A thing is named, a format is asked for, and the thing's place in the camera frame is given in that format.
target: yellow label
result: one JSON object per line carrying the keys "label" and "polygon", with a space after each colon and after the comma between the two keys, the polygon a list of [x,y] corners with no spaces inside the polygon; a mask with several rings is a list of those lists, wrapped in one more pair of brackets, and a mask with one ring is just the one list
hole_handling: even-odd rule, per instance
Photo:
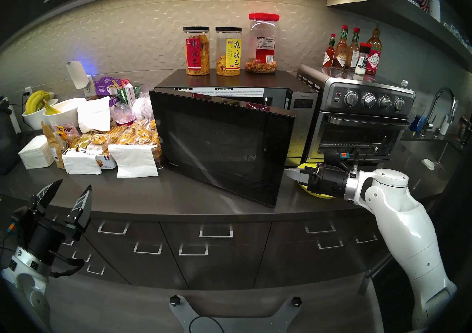
{"label": "yellow label", "polygon": [[241,69],[241,40],[226,39],[226,70]]}

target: toaster oven knob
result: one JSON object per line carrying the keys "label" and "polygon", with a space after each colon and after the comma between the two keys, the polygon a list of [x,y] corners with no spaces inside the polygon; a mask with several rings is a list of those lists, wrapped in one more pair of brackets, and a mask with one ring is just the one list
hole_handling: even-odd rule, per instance
{"label": "toaster oven knob", "polygon": [[388,96],[383,96],[382,98],[380,98],[380,101],[379,101],[379,106],[380,108],[382,109],[387,109],[389,108],[391,105],[392,105],[392,101],[390,100],[390,98]]}
{"label": "toaster oven knob", "polygon": [[344,102],[349,106],[352,107],[357,103],[359,96],[357,95],[356,92],[350,91],[347,92],[346,95],[344,96]]}
{"label": "toaster oven knob", "polygon": [[362,103],[365,107],[371,108],[377,102],[377,98],[372,93],[367,93],[362,99]]}
{"label": "toaster oven knob", "polygon": [[395,111],[401,111],[404,104],[405,101],[403,100],[403,98],[398,98],[395,101],[395,104],[393,105],[395,107]]}

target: white bowl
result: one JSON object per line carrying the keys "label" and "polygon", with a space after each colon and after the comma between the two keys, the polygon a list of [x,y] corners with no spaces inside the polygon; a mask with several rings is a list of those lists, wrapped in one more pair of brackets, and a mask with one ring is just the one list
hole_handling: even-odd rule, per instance
{"label": "white bowl", "polygon": [[77,107],[85,102],[85,98],[72,98],[67,101],[59,102],[53,107],[60,111],[55,115],[44,114],[44,122],[51,126],[73,124],[76,129],[79,129],[79,121],[77,120]]}
{"label": "white bowl", "polygon": [[[55,105],[57,102],[58,99],[53,98],[52,100],[48,101],[48,105],[52,106]],[[29,115],[27,115],[25,111],[23,112],[23,118],[25,119],[25,122],[33,128],[33,130],[41,130],[41,121],[44,121],[44,123],[46,123],[44,119],[44,111],[45,109],[43,108],[39,111],[30,113]]]}

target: red lid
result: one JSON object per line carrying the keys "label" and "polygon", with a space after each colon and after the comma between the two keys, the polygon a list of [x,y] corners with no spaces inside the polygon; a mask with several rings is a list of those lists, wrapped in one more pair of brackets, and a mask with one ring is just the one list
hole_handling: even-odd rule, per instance
{"label": "red lid", "polygon": [[249,19],[251,21],[269,21],[277,22],[280,19],[279,15],[274,15],[272,13],[249,13]]}

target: backsplash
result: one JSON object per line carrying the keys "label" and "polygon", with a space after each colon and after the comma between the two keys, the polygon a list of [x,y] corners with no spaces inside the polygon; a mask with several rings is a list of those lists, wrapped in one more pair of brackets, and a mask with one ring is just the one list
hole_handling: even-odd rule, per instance
{"label": "backsplash", "polygon": [[[98,0],[55,16],[18,37],[0,53],[0,95],[21,104],[24,87],[56,93],[59,100],[83,97],[66,69],[66,62],[82,61],[95,80],[102,76],[127,78],[134,85],[153,87],[174,70],[185,67],[183,26],[209,26],[215,67],[215,26],[243,27],[242,57],[247,56],[248,14],[280,15],[277,40],[278,69],[295,73],[298,65],[320,65],[330,34],[338,42],[342,25],[354,27],[360,41],[372,35],[375,22],[326,7],[326,0]],[[417,92],[416,104],[430,106],[441,87],[459,99],[454,131],[461,115],[472,111],[472,74],[423,40],[380,23],[382,55],[378,68],[393,82],[406,79]],[[435,125],[440,126],[447,107],[438,103]],[[21,111],[15,108],[21,125]]]}

